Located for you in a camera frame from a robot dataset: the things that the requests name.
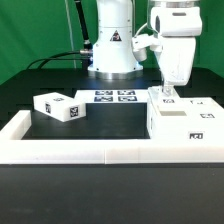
black cable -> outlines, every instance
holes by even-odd
[[[80,26],[82,30],[83,39],[84,39],[84,48],[90,50],[92,49],[92,44],[90,43],[90,40],[89,40],[85,16],[84,16],[83,8],[82,8],[82,2],[81,0],[74,0],[74,1],[75,1],[76,9],[78,11],[78,15],[79,15],[79,22],[80,22]]]
[[[73,54],[80,54],[80,51],[68,51],[68,52],[63,52],[63,53],[60,53],[60,54],[55,54],[49,58],[59,58],[59,57],[63,57],[63,56],[68,56],[68,55],[73,55]],[[47,64],[49,61],[51,60],[48,60],[46,59],[45,61],[43,61],[39,66],[38,66],[38,69],[41,69],[45,64]]]
[[[35,64],[35,63],[37,63],[37,62],[40,62],[40,61],[47,61],[47,62],[49,62],[49,61],[74,61],[74,60],[80,60],[80,61],[82,61],[82,60],[88,60],[89,58],[88,57],[86,57],[86,58],[42,58],[42,59],[38,59],[38,60],[35,60],[35,61],[33,61],[32,63],[30,63],[28,66],[27,66],[27,68],[26,69],[30,69],[30,67],[33,65],[33,64]]]

white cube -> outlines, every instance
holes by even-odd
[[[33,97],[34,109],[62,122],[86,116],[86,105],[60,93]]]

white border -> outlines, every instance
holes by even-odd
[[[0,164],[224,162],[224,141],[3,140],[0,144]]]

cable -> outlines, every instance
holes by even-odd
[[[72,51],[74,51],[74,43],[73,43],[73,32],[72,32],[72,24],[71,24],[71,16],[69,13],[69,6],[68,6],[68,0],[65,0],[65,8],[67,13],[67,20],[68,20],[68,29],[69,29],[69,36],[70,36],[70,43]]]
[[[86,57],[86,58],[42,58],[42,59],[38,59],[38,60],[35,60],[32,63],[30,63],[26,69],[27,70],[30,69],[30,67],[33,64],[40,62],[40,61],[47,61],[46,63],[48,63],[49,61],[72,61],[72,60],[81,60],[82,61],[82,60],[88,60],[88,59],[89,59],[89,57]]]
[[[135,24],[135,15],[136,15],[136,3],[135,0],[132,0],[132,4],[133,4],[133,16],[132,16],[132,26],[133,26],[133,30],[132,30],[132,35],[135,34],[135,29],[136,29],[136,24]]]
[[[73,54],[80,54],[80,51],[68,51],[68,52],[64,52],[64,53],[60,53],[60,54],[55,54],[55,55],[51,56],[50,58],[59,58],[59,57],[63,57],[63,56],[73,55]],[[46,61],[43,61],[38,66],[38,69],[41,69],[46,63],[48,63],[48,59],[46,59]]]
[[[145,29],[146,27],[147,27],[147,23],[145,23],[143,26],[141,26],[141,27],[138,29],[137,33],[135,34],[135,37],[137,37],[137,36],[139,35],[139,33],[140,33],[143,29]]]
[[[87,26],[86,26],[86,20],[85,20],[85,16],[83,12],[82,2],[81,0],[74,0],[74,1],[75,1],[78,15],[79,15],[79,22],[80,22],[83,40],[84,40],[84,48],[90,50],[92,49],[92,44],[89,40],[89,34],[88,34]]]
[[[137,36],[142,32],[142,30],[145,29],[146,27],[147,27],[147,23],[145,23],[143,26],[141,26],[141,27],[138,29],[137,33],[135,34],[135,37],[137,37]],[[149,27],[148,27],[148,29],[152,30],[153,32],[158,33],[157,30],[154,30],[154,29],[149,28]]]

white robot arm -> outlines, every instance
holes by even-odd
[[[97,0],[99,35],[93,45],[91,76],[129,79],[142,66],[132,54],[134,0]]]
[[[132,39],[138,61],[147,58],[146,47],[154,51],[163,78],[163,93],[172,95],[173,86],[186,85],[195,53],[195,36],[201,34],[199,0],[149,0],[147,25],[152,36]]]

